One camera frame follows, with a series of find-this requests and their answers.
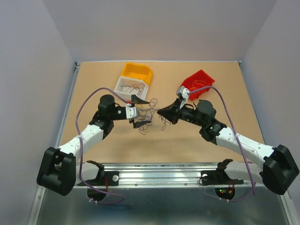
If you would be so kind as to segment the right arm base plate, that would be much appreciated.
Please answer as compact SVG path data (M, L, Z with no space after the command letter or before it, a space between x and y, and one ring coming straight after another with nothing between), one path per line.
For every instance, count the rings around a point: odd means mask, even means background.
M199 182L203 186L230 185L230 184L242 185L242 184L244 184L243 180L230 179L224 171L219 171L219 170L204 170L204 171L202 171L201 177L199 178Z

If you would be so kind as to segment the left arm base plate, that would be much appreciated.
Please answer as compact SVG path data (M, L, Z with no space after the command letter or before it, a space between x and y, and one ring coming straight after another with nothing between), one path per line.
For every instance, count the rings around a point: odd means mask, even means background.
M114 187L119 185L119 172L118 171L102 171L99 172L96 178L86 180L86 183L92 186L106 186Z

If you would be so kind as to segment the red plastic bin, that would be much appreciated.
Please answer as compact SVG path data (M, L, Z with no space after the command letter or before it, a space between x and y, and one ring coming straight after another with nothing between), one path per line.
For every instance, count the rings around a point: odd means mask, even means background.
M203 70L199 70L190 77L186 78L180 86L184 86L189 91L194 91L206 86L212 86L215 80Z

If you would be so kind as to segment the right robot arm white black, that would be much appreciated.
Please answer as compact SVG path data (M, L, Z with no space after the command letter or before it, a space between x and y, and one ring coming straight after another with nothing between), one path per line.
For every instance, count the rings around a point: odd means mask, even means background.
M199 133L204 140L239 153L246 159L244 163L231 159L221 162L216 170L216 179L221 183L249 180L283 195L300 173L286 146L265 145L234 132L232 127L215 118L216 110L210 101L200 100L190 108L178 98L170 106L158 110L158 114L172 124L182 120L200 126Z

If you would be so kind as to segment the yellow plastic bin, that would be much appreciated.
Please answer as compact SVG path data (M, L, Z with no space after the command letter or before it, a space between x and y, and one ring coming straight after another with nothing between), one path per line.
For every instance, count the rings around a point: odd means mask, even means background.
M149 86L153 77L153 70L147 65L126 62L121 76L142 80Z

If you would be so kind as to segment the white plastic bin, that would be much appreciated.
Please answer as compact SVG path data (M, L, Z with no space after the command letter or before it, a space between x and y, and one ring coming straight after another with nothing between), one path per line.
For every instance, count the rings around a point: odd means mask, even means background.
M115 86L114 92L125 100L130 100L131 95L137 95L146 100L149 86L142 80L120 76Z

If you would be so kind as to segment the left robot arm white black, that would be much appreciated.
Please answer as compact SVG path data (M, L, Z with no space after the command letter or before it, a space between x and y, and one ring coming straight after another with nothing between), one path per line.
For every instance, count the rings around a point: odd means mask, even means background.
M49 147L44 152L37 184L62 196L69 194L80 183L106 185L104 166L94 161L83 162L83 155L110 134L114 121L128 120L134 128L147 124L148 121L135 121L139 116L136 104L143 105L146 101L132 95L125 106L120 106L114 96L103 95L98 110L83 131L66 144L58 148Z

